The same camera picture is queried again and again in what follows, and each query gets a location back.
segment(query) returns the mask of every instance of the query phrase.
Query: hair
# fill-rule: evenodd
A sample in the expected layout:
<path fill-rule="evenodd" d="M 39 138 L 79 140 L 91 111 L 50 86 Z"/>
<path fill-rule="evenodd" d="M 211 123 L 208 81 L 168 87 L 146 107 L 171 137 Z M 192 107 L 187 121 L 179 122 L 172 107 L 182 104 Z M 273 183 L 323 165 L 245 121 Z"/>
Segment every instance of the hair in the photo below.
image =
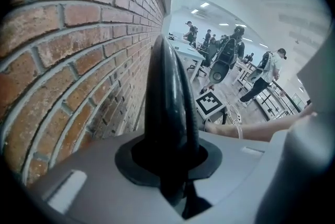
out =
<path fill-rule="evenodd" d="M 284 56 L 286 55 L 286 50 L 284 48 L 278 49 L 277 52 L 280 53 L 280 54 L 283 54 Z"/>

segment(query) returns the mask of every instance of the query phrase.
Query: ceiling light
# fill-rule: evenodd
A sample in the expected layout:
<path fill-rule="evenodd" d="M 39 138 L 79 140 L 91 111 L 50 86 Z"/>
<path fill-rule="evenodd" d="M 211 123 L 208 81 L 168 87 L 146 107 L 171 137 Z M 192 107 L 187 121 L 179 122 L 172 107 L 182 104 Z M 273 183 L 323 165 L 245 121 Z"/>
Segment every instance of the ceiling light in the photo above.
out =
<path fill-rule="evenodd" d="M 209 3 L 203 3 L 200 5 L 200 7 L 206 7 L 207 5 L 209 5 Z"/>

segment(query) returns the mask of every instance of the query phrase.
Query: black pants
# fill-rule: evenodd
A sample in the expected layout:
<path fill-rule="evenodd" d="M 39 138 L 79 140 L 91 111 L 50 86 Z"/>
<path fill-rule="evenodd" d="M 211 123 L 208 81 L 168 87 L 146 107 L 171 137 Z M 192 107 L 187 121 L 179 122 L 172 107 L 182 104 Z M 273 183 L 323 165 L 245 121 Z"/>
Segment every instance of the black pants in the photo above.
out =
<path fill-rule="evenodd" d="M 259 78 L 254 84 L 253 88 L 247 92 L 244 96 L 240 98 L 242 102 L 247 102 L 250 99 L 252 99 L 254 96 L 257 96 L 260 92 L 262 92 L 264 89 L 266 89 L 269 86 L 269 83 L 267 83 L 262 78 Z"/>

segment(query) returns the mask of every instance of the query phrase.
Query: shoe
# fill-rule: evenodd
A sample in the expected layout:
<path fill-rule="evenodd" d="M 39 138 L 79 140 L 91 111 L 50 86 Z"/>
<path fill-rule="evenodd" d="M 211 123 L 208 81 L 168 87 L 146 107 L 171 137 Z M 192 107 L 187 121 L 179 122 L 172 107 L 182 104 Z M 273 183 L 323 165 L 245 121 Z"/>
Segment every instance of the shoe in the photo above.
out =
<path fill-rule="evenodd" d="M 239 99 L 239 103 L 241 103 L 244 108 L 248 106 L 245 102 L 242 102 L 240 99 Z"/>

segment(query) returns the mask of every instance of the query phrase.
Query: ceiling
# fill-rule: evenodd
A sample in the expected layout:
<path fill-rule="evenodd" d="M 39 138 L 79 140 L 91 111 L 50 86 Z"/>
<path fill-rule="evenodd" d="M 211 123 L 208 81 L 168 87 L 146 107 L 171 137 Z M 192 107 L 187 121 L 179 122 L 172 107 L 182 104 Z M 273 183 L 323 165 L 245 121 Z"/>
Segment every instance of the ceiling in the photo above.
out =
<path fill-rule="evenodd" d="M 172 0 L 172 11 L 201 9 L 204 0 Z M 288 59 L 283 68 L 289 80 L 315 54 L 332 21 L 324 0 L 205 0 L 202 12 L 214 24 L 247 25 L 245 35 L 263 41 L 270 50 L 285 48 Z"/>

